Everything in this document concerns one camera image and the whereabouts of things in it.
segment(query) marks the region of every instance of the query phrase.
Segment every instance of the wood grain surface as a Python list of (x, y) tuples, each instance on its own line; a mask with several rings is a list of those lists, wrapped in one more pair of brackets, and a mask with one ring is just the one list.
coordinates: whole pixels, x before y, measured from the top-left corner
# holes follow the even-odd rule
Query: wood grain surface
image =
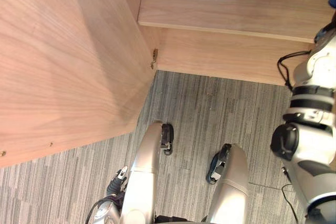
[(134, 129), (155, 70), (127, 0), (0, 0), (0, 166)]
[[(278, 59), (291, 52), (309, 50), (311, 46), (281, 39), (163, 29), (158, 68), (284, 85), (277, 69)], [(284, 63), (293, 71), (305, 59), (306, 56), (299, 56)]]
[(142, 0), (138, 22), (312, 42), (333, 12), (328, 0)]

